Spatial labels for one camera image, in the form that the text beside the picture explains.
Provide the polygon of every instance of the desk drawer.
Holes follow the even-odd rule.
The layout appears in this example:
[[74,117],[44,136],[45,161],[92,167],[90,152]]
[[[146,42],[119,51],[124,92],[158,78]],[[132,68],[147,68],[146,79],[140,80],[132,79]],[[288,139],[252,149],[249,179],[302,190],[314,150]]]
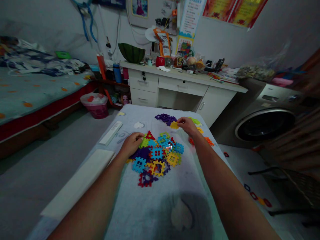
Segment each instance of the desk drawer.
[[159,76],[159,88],[203,97],[208,89],[208,86],[184,81],[183,79]]
[[130,92],[133,105],[157,107],[157,93],[134,89],[131,86]]
[[158,92],[158,74],[128,69],[130,87],[149,92]]

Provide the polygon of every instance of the blue bottle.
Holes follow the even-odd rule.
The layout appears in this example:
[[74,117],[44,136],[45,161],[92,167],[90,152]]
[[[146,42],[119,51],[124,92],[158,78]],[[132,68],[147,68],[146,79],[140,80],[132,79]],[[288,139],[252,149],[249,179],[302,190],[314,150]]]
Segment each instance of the blue bottle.
[[113,73],[117,83],[122,83],[121,71],[119,64],[113,64]]

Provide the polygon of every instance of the forearm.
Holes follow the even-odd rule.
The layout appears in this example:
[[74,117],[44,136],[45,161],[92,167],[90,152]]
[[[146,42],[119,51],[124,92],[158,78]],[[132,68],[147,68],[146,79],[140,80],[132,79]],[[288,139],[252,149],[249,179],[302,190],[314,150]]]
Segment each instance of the forearm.
[[242,184],[201,134],[193,141],[229,239],[280,239]]
[[49,239],[102,239],[127,160],[119,153],[69,211]]

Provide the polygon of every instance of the hand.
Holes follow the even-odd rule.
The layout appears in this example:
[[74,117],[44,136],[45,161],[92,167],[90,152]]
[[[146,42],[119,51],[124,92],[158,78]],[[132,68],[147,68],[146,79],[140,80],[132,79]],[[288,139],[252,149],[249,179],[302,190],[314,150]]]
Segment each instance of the hand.
[[134,132],[124,140],[119,154],[123,154],[128,159],[138,149],[142,143],[143,133]]
[[190,137],[199,133],[196,125],[191,118],[181,117],[177,120],[178,126],[181,127]]

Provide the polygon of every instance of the trash can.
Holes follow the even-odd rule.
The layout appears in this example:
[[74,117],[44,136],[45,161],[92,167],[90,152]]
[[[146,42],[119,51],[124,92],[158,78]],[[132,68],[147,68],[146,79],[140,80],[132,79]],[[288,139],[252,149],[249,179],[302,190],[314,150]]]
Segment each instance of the trash can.
[[101,93],[89,93],[80,98],[81,103],[88,109],[95,119],[106,118],[108,98]]

